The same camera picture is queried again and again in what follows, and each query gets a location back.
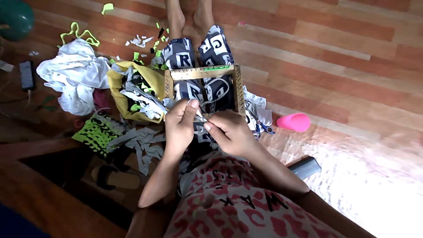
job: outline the pink and white t-shirt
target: pink and white t-shirt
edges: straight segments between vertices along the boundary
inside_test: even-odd
[[[209,159],[181,182],[182,199],[165,237],[343,237],[286,197],[260,188],[248,162]]]

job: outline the hand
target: hand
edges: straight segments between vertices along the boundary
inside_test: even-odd
[[[199,101],[181,99],[165,116],[166,148],[172,154],[182,156],[194,137],[194,117]]]
[[[216,112],[208,121],[204,127],[220,148],[230,155],[248,160],[262,147],[251,133],[245,118],[233,111]]]

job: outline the black and lime green woven fabric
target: black and lime green woven fabric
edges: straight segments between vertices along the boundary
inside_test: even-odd
[[[73,139],[85,143],[94,152],[107,157],[115,147],[107,147],[110,141],[124,134],[125,127],[109,117],[94,114],[84,127],[73,135]]]

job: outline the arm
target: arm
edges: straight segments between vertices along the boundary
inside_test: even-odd
[[[232,111],[218,112],[204,127],[224,152],[247,159],[257,171],[258,178],[262,177],[275,192],[298,196],[310,190],[301,179],[256,141],[242,116]]]
[[[166,147],[163,158],[143,189],[138,207],[145,208],[160,200],[170,201],[178,185],[179,161],[194,136],[197,100],[179,100],[166,114]]]

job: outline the fingernail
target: fingernail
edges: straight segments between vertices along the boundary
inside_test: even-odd
[[[210,130],[212,128],[208,123],[204,123],[204,127],[206,130]]]
[[[191,107],[197,108],[200,102],[198,100],[193,99],[191,102]]]

